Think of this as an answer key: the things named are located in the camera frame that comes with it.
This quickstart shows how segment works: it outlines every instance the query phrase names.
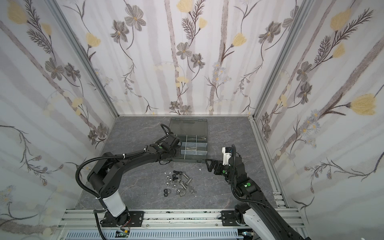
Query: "screw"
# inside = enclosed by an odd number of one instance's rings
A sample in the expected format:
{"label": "screw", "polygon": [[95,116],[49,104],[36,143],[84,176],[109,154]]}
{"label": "screw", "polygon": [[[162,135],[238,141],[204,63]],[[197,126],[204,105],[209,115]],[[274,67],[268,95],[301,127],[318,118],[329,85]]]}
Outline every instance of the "screw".
{"label": "screw", "polygon": [[183,172],[183,176],[184,176],[186,179],[189,179],[188,175],[185,174],[185,172]]}
{"label": "screw", "polygon": [[187,185],[189,185],[189,183],[192,181],[192,178],[188,179],[188,181],[186,182]]}
{"label": "screw", "polygon": [[185,190],[187,190],[187,186],[185,185],[184,182],[181,182],[180,185],[181,185]]}

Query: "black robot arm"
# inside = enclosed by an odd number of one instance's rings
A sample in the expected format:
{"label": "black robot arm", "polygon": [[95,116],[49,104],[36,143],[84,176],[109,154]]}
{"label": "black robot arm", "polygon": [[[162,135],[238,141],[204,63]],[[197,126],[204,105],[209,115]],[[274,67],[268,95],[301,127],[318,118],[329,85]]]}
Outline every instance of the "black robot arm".
{"label": "black robot arm", "polygon": [[223,165],[223,162],[217,160],[211,160],[210,165],[207,162],[206,164],[209,172],[214,170],[216,175],[223,175],[225,180],[231,184],[231,190],[235,198],[244,202],[244,204],[235,206],[237,222],[239,224],[246,223],[257,232],[260,223],[254,222],[250,218],[248,218],[248,222],[246,220],[249,212],[253,212],[260,217],[262,224],[265,224],[268,229],[265,231],[262,227],[259,228],[260,232],[257,233],[262,239],[303,240],[302,236],[292,229],[271,206],[260,187],[247,176],[241,156],[239,154],[238,156],[236,155],[235,145],[226,147],[225,153],[232,154],[228,165]]}

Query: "wall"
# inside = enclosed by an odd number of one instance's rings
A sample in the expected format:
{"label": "wall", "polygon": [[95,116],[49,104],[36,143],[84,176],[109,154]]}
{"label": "wall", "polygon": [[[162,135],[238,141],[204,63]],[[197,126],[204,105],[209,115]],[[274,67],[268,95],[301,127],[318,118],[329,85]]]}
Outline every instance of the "wall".
{"label": "wall", "polygon": [[310,237],[384,234],[384,2],[317,0],[257,116]]}
{"label": "wall", "polygon": [[114,117],[44,1],[0,6],[0,235],[51,239]]}
{"label": "wall", "polygon": [[58,3],[120,114],[177,115],[252,114],[301,1]]}

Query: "aluminum frame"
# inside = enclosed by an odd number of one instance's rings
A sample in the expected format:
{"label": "aluminum frame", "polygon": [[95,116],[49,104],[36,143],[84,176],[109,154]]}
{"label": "aluminum frame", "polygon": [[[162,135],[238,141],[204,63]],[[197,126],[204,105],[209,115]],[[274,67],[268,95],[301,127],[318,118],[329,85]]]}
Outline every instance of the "aluminum frame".
{"label": "aluminum frame", "polygon": [[47,4],[49,10],[51,11],[51,14],[55,18],[56,22],[59,24],[61,30],[64,32],[64,35],[66,36],[67,40],[69,41],[71,47],[74,49],[76,55],[82,62],[83,66],[85,67],[86,71],[91,77],[91,80],[95,84],[96,88],[98,89],[99,93],[101,94],[101,97],[105,101],[105,104],[108,106],[109,110],[111,111],[112,115],[117,118],[119,116],[119,113],[117,112],[115,106],[113,105],[111,99],[109,98],[108,93],[104,89],[99,77],[97,76],[95,70],[92,67],[92,64],[90,60],[88,59],[82,45],[77,40],[75,33],[71,29],[69,23],[67,22],[67,19],[65,18],[63,12],[61,11],[59,4],[56,2],[56,0],[44,0]]}
{"label": "aluminum frame", "polygon": [[[177,210],[132,210],[144,211],[142,227],[131,229],[247,229],[249,226],[223,227],[222,210],[233,209],[177,209]],[[276,209],[283,219],[303,237],[308,234],[297,209]],[[118,230],[118,227],[103,228],[103,231]],[[69,230],[97,230],[92,210],[66,210],[52,239],[63,240]]]}

